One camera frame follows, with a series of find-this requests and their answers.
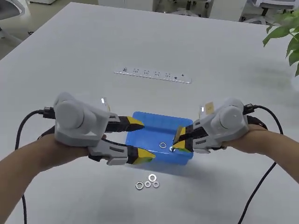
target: power outlet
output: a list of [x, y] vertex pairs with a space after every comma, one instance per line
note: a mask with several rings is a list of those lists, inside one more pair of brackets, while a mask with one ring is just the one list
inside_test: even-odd
[[190, 84], [192, 82], [192, 79], [186, 76], [186, 74], [184, 73], [176, 74], [176, 73], [165, 72], [165, 71], [142, 69], [138, 67], [121, 67], [120, 69], [117, 69], [114, 73], [129, 75], [129, 76], [154, 78], [154, 79], [160, 79], [160, 80], [172, 81], [178, 83]]

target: washer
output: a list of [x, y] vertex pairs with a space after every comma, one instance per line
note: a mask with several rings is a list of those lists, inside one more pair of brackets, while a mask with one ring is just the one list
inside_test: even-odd
[[157, 180], [157, 176], [156, 175], [154, 175], [154, 174], [150, 174], [149, 175], [149, 181], [150, 182], [155, 182]]
[[166, 147], [167, 147], [167, 145], [166, 145], [165, 142], [161, 142], [161, 143], [159, 144], [159, 146], [160, 146], [160, 148], [166, 148]]
[[138, 181], [136, 184], [135, 184], [135, 187], [137, 190], [142, 190], [143, 187], [144, 187], [144, 184], [141, 182], [141, 181]]
[[144, 182], [144, 186], [146, 188], [150, 188], [151, 187], [151, 182], [149, 182], [149, 181]]
[[158, 188], [160, 186], [160, 183], [158, 181], [153, 182], [153, 187]]

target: white table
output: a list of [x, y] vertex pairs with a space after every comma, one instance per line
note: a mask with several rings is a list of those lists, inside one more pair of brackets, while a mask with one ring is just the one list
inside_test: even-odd
[[[235, 96], [272, 109], [285, 134], [299, 140], [295, 68], [285, 61], [288, 39], [263, 48], [265, 27], [171, 14], [71, 3], [0, 61], [0, 155], [14, 148], [20, 121], [68, 91], [113, 112], [196, 119], [199, 105]], [[184, 72], [192, 84], [113, 73], [120, 64]], [[269, 129], [272, 118], [255, 113]], [[53, 125], [33, 117], [21, 145]], [[109, 135], [124, 142], [125, 134]], [[26, 191], [29, 224], [233, 224], [272, 161], [234, 149], [196, 154], [185, 166], [154, 171], [109, 167], [88, 158], [40, 174]], [[155, 173], [160, 188], [137, 191]], [[299, 186], [280, 167], [267, 177], [244, 224], [297, 223]], [[8, 224], [22, 222], [21, 204]]]

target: blue tray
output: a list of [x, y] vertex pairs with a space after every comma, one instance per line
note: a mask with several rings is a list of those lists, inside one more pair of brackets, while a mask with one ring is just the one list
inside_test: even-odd
[[[155, 161], [185, 165], [193, 157], [193, 153], [169, 150], [178, 126], [188, 126], [193, 123], [192, 120], [144, 112], [134, 112], [133, 118], [142, 121], [145, 127], [129, 132], [126, 139], [127, 145], [149, 150], [155, 154]], [[166, 144], [166, 148], [159, 146], [161, 142]]]

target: green plant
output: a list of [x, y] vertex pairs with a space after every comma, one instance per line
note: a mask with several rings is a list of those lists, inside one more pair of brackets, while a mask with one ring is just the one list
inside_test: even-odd
[[[281, 38], [287, 35], [291, 35], [291, 39], [288, 49], [286, 50], [286, 58], [289, 56], [290, 66], [299, 61], [299, 10], [294, 12], [287, 12], [280, 14], [277, 17], [277, 23], [282, 24], [269, 33], [269, 31], [274, 27], [270, 25], [266, 31], [268, 36], [263, 40], [263, 46], [269, 42], [269, 40], [274, 38]], [[297, 65], [297, 70], [295, 76], [299, 75], [299, 64]]]

